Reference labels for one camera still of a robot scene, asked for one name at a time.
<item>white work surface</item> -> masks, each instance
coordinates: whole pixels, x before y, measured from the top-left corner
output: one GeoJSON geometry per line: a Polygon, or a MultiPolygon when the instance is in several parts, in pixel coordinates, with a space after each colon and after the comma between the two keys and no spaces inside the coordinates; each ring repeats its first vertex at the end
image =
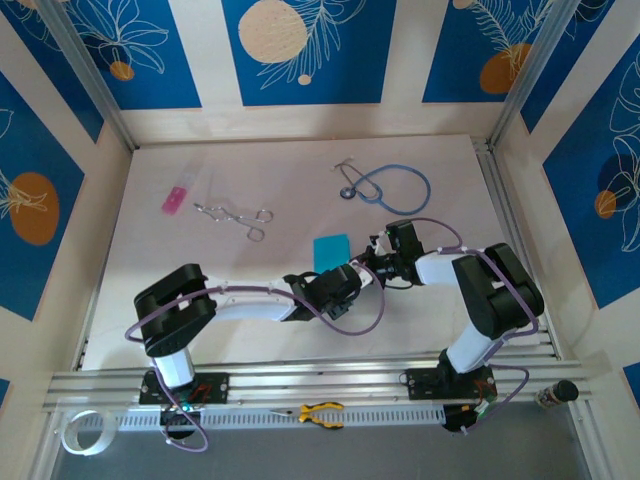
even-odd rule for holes
{"type": "MultiPolygon", "coordinates": [[[[141,347],[123,336],[137,321],[133,298],[185,263],[199,263],[210,277],[250,283],[312,270],[316,237],[346,233],[351,254],[363,252],[369,235],[401,217],[339,196],[345,179],[331,166],[350,155],[365,172],[402,163],[425,173],[433,191],[419,215],[454,226],[465,244],[484,247],[504,240],[468,136],[142,148],[133,156],[83,368],[149,364],[141,347]],[[175,216],[164,215],[162,203],[194,158],[205,162],[195,186],[175,216]],[[265,239],[254,243],[245,237],[245,227],[215,223],[193,202],[249,215],[264,208],[275,216],[264,226],[265,239]]],[[[387,171],[375,181],[398,209],[415,208],[424,199],[424,184],[408,172],[387,171]]],[[[416,227],[425,250],[453,243],[442,228],[423,222],[416,227]]],[[[468,322],[454,287],[386,290],[386,299],[382,322],[362,337],[342,336],[318,319],[216,323],[214,317],[190,350],[197,364],[411,354],[447,347],[468,322]]],[[[378,291],[367,288],[336,325],[361,330],[375,319],[378,306],[378,291]]],[[[535,342],[535,336],[523,341],[535,342]]]]}

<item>pink vial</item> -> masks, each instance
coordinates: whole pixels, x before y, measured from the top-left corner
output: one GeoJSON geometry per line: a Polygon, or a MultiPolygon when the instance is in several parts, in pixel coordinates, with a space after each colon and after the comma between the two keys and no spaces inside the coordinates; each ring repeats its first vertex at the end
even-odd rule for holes
{"type": "Polygon", "coordinates": [[[176,181],[175,185],[171,189],[171,192],[167,196],[167,199],[162,204],[162,211],[167,215],[175,215],[182,202],[187,197],[187,193],[196,183],[196,177],[202,167],[200,160],[193,160],[187,164],[180,177],[176,181]]]}

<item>pliers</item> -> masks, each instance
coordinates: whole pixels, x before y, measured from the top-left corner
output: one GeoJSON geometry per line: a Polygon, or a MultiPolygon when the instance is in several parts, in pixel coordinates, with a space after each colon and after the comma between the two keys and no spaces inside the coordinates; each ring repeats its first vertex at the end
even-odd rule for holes
{"type": "MultiPolygon", "coordinates": [[[[300,413],[298,414],[298,421],[300,423],[312,422],[312,423],[315,423],[316,425],[320,425],[321,427],[326,428],[328,430],[339,430],[342,427],[344,427],[344,424],[342,422],[329,423],[329,422],[325,422],[324,420],[321,420],[321,419],[311,415],[313,412],[317,412],[317,411],[324,410],[324,409],[327,409],[327,408],[335,408],[336,410],[343,410],[344,409],[344,405],[342,405],[341,403],[336,403],[336,402],[324,402],[324,403],[318,403],[317,405],[302,405],[300,407],[300,413]]],[[[277,409],[277,410],[271,410],[271,413],[274,413],[276,415],[280,415],[282,417],[290,417],[291,415],[295,414],[295,412],[293,410],[286,409],[286,408],[280,408],[280,409],[277,409]]]]}

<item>forceps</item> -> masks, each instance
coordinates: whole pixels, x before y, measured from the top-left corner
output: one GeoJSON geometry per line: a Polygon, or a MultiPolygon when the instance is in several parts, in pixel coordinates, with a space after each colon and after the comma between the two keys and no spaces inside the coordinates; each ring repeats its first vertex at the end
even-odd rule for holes
{"type": "Polygon", "coordinates": [[[198,210],[199,212],[209,215],[216,222],[233,220],[235,222],[238,222],[240,225],[249,227],[247,238],[252,242],[261,242],[265,236],[264,230],[257,227],[256,225],[253,225],[252,223],[269,223],[271,220],[273,220],[273,212],[271,210],[258,210],[256,212],[255,218],[251,218],[245,217],[244,215],[235,215],[221,206],[205,207],[204,205],[200,205],[199,203],[194,203],[193,206],[196,207],[196,210],[198,210]]]}

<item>small cylindrical object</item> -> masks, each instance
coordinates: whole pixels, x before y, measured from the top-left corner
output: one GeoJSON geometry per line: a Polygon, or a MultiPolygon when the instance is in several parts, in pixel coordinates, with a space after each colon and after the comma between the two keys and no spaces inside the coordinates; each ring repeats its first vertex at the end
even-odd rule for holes
{"type": "Polygon", "coordinates": [[[536,393],[535,401],[542,408],[551,408],[566,402],[572,402],[579,395],[578,387],[570,380],[560,380],[550,387],[536,393]]]}

